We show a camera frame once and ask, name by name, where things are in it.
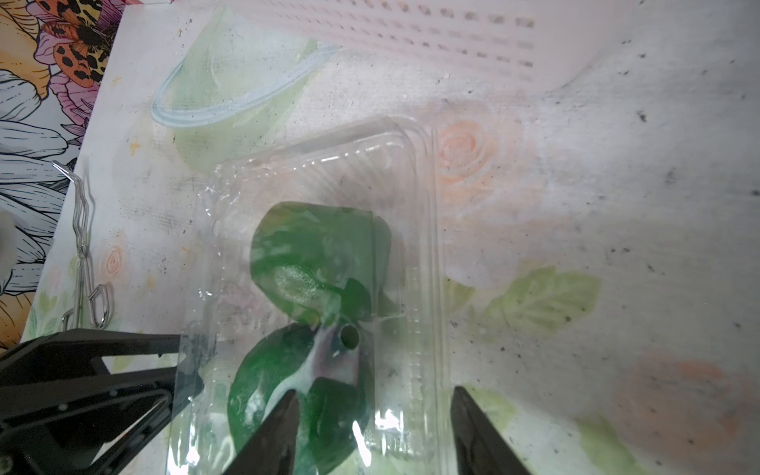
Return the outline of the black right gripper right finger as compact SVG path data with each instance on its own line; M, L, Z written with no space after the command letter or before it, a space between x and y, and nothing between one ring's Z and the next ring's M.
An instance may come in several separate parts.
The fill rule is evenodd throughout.
M462 386L453 389L450 419L458 474L530 475L524 461Z

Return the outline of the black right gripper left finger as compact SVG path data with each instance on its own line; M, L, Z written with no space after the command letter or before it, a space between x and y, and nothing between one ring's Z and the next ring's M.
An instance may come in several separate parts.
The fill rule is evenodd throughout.
M299 398L295 390L289 390L237 454L224 475L291 475L295 465L299 423Z

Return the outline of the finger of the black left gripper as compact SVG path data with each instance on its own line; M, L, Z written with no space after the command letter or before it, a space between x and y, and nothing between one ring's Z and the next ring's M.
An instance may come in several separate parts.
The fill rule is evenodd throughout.
M76 329L23 342L1 356L1 384L17 386L108 372L105 357L173 354L178 334Z
M119 474L168 425L173 395L158 384L1 389L3 474Z

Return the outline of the clear clamshell with green fruit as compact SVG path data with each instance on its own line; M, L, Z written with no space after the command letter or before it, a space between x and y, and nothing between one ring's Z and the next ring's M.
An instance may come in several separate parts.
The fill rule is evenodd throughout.
M378 117L200 195L170 474L221 474L293 393L298 474L449 470L437 134Z

